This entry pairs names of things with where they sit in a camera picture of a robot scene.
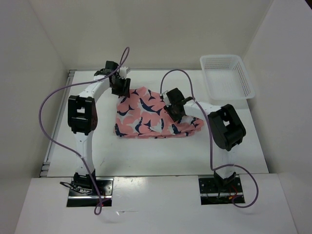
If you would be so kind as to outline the pink shark print shorts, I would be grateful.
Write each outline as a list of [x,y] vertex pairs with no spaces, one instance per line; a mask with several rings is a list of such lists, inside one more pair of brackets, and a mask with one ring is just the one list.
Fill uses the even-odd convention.
[[129,97],[118,98],[115,134],[124,138],[189,137],[204,125],[192,116],[174,122],[164,107],[159,93],[146,87],[131,89]]

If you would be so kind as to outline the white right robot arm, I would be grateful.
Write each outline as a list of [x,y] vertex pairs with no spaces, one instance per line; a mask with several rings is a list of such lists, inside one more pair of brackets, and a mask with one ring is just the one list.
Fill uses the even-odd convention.
[[223,151],[231,149],[242,143],[246,129],[239,118],[235,108],[226,104],[224,106],[212,105],[207,102],[198,102],[194,97],[184,97],[178,88],[160,94],[164,101],[165,111],[174,122],[182,120],[185,116],[196,117],[206,121],[209,131],[210,168],[214,172],[214,186],[220,191],[226,191],[234,181],[236,172],[232,157],[228,156],[226,163],[218,167],[213,166],[213,144]]

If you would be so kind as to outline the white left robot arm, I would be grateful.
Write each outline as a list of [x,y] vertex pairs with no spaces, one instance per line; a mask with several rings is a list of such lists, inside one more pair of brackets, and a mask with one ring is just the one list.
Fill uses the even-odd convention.
[[95,194],[97,182],[92,156],[92,138],[98,125],[96,102],[108,89],[119,97],[130,96],[128,67],[118,68],[118,64],[107,61],[105,67],[96,71],[93,82],[78,95],[68,98],[68,125],[74,134],[76,151],[82,160],[71,183],[72,190],[87,195]]

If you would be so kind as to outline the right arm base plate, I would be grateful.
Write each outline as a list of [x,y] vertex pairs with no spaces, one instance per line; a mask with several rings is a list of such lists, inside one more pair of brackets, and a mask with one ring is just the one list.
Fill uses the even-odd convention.
[[218,188],[214,177],[202,176],[198,178],[201,205],[245,204],[243,189],[239,176],[223,188]]

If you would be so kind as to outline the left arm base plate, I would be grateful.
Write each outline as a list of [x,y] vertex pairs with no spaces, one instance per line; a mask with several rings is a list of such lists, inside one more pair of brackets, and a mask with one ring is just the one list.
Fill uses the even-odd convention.
[[[97,177],[96,184],[103,202],[101,206],[111,207],[114,179]],[[99,196],[95,189],[75,187],[73,179],[70,183],[60,182],[60,185],[69,189],[67,207],[95,207],[99,203]]]

